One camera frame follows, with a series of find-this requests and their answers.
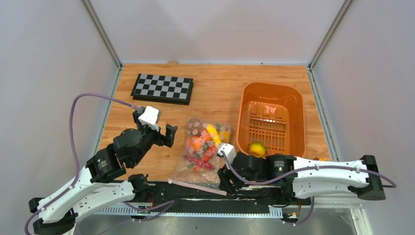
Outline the red chili pepper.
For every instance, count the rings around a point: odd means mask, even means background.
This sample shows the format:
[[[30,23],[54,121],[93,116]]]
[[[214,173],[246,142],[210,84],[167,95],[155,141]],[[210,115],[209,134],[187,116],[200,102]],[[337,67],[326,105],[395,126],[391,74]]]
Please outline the red chili pepper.
[[[193,164],[195,164],[198,167],[201,167],[203,169],[207,169],[207,170],[213,170],[214,169],[214,167],[213,167],[213,165],[211,163],[205,162],[205,161],[203,161],[200,158],[196,158],[196,157],[193,157],[193,156],[190,156],[189,155],[189,156],[186,156],[186,159],[188,161],[190,161],[191,163],[193,163]]]

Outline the clear zip top bag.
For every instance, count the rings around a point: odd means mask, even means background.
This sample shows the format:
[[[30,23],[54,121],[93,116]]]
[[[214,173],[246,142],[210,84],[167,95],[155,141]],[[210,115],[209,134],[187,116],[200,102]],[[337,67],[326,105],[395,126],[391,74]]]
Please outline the clear zip top bag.
[[[217,171],[225,163],[217,153],[220,144],[230,142],[231,126],[193,117],[187,122],[185,130],[181,158],[168,178],[168,183],[227,195],[226,191],[219,189]]]

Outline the yellow toy banana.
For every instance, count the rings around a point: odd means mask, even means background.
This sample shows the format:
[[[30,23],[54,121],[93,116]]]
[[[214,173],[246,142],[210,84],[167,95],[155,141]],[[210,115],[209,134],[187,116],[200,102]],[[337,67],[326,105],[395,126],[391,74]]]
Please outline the yellow toy banana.
[[[209,133],[211,139],[213,140],[215,146],[219,147],[222,144],[222,141],[217,130],[213,127],[212,124],[208,124],[206,130]]]

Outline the orange plastic basket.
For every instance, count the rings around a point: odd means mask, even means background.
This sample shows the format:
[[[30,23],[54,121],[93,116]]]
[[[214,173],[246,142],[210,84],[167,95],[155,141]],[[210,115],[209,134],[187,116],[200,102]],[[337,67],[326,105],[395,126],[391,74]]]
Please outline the orange plastic basket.
[[[290,86],[253,82],[240,100],[236,144],[247,154],[259,142],[267,155],[305,155],[305,120],[302,94]]]

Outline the orange toy carrot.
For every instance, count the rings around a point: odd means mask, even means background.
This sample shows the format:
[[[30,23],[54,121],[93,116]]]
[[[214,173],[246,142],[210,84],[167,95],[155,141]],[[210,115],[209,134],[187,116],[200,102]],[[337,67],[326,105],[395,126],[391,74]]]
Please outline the orange toy carrot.
[[[209,162],[217,152],[217,148],[215,146],[207,148],[203,154],[198,155],[198,159],[202,160],[203,162]]]

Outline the yellow wrinkled round fruit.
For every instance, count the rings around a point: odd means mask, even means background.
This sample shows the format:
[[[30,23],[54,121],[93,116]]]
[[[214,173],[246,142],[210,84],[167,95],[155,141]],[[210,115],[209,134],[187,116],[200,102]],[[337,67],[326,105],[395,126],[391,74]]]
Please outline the yellow wrinkled round fruit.
[[[219,139],[221,142],[228,143],[230,141],[231,135],[228,131],[223,130],[219,132]]]

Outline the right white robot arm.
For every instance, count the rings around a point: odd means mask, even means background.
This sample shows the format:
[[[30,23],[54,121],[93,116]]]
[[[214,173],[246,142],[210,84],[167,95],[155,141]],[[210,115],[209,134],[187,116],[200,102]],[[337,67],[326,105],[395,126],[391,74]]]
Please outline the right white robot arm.
[[[224,175],[236,189],[245,185],[281,187],[285,204],[298,199],[329,194],[355,194],[361,200],[385,200],[384,185],[376,158],[364,155],[349,162],[325,162],[292,155],[275,154],[266,158],[219,151],[226,161]]]

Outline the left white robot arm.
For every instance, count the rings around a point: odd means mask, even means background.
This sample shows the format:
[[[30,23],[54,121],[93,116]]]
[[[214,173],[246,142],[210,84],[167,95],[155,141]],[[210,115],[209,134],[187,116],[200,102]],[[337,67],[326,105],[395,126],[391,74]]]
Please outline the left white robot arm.
[[[116,186],[97,194],[92,192],[126,174],[143,159],[153,145],[172,147],[177,126],[167,124],[165,134],[158,126],[156,110],[140,108],[133,112],[136,128],[125,129],[113,143],[99,150],[75,177],[52,195],[32,198],[30,212],[39,218],[32,222],[36,235],[62,235],[77,222],[103,208],[136,200],[145,202],[150,196],[147,176],[135,174]]]

